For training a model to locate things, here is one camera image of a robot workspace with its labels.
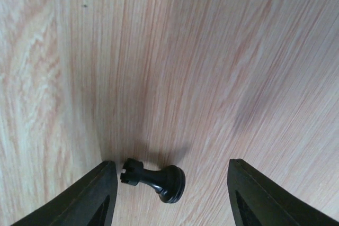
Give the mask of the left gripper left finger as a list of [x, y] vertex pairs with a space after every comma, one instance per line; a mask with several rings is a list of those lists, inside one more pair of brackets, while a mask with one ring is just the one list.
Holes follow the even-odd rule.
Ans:
[[115, 163], [104, 161], [14, 225], [111, 225], [117, 189]]

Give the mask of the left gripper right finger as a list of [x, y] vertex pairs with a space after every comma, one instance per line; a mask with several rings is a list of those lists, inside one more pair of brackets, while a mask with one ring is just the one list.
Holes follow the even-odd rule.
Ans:
[[236, 225], [338, 225], [242, 159], [231, 159], [228, 191]]

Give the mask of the black chess piece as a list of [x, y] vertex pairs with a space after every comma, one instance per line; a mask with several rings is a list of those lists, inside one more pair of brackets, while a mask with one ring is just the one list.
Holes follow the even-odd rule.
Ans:
[[137, 186], [139, 183], [150, 186], [158, 194], [160, 200], [173, 204], [180, 200], [185, 190], [185, 173], [170, 165], [161, 170], [148, 170], [141, 161], [127, 159], [123, 164], [125, 172], [120, 174], [122, 183]]

